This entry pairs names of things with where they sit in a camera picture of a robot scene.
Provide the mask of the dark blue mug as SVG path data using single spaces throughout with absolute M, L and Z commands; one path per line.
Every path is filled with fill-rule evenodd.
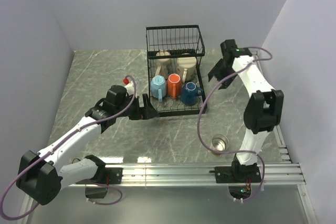
M 180 100 L 187 106 L 193 106 L 197 102 L 197 97 L 204 94 L 204 90 L 193 82 L 187 82 L 182 87 Z

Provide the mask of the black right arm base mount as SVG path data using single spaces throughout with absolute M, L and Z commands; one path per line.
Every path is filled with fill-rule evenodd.
M 214 174 L 217 184 L 261 182 L 259 167 L 256 165 L 216 166 Z

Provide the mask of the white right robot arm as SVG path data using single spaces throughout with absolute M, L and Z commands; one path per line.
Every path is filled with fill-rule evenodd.
M 246 132 L 239 152 L 235 154 L 232 178 L 242 182 L 257 163 L 257 154 L 275 126 L 279 125 L 284 93 L 275 89 L 260 72 L 257 62 L 269 61 L 272 54 L 260 47 L 238 47 L 234 39 L 220 44 L 222 59 L 208 73 L 216 78 L 220 89 L 226 89 L 239 77 L 249 95 L 243 120 Z

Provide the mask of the light blue mug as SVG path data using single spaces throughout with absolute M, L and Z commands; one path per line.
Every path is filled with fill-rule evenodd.
M 162 103 L 167 92 L 166 79 L 161 75 L 155 76 L 152 78 L 150 87 L 152 96 Z

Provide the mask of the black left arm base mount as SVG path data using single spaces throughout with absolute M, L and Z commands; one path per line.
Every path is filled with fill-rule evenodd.
M 89 180 L 97 184 L 118 185 L 121 184 L 122 173 L 123 168 L 121 167 L 98 168 Z

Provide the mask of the orange mug white interior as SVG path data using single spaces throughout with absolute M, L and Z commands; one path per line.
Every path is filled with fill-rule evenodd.
M 181 77 L 173 73 L 169 75 L 167 79 L 167 94 L 175 100 L 182 92 L 182 80 Z

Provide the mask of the cream mug green interior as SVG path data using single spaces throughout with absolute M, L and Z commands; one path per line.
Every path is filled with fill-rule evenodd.
M 193 80 L 196 71 L 196 57 L 179 57 L 177 61 L 177 74 L 181 77 L 182 83 Z

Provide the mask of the tall cream coral-pattern mug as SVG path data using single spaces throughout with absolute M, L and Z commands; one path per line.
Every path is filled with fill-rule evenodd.
M 170 56 L 171 54 L 168 51 L 159 51 L 156 56 L 159 58 L 156 60 L 157 69 L 155 71 L 155 76 L 163 76 L 165 79 L 168 79 L 169 75 L 172 72 L 172 62 L 171 58 L 162 58 L 162 56 Z

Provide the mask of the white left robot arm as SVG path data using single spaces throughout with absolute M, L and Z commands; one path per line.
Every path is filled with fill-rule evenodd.
M 149 120 L 158 117 L 149 96 L 145 93 L 142 98 L 144 105 L 140 106 L 139 98 L 127 88 L 111 86 L 106 97 L 90 108 L 68 133 L 38 153 L 28 151 L 21 157 L 16 186 L 40 205 L 46 205 L 62 189 L 82 180 L 106 184 L 108 172 L 100 158 L 88 155 L 73 164 L 67 164 L 67 160 L 87 143 L 97 140 L 117 118 Z

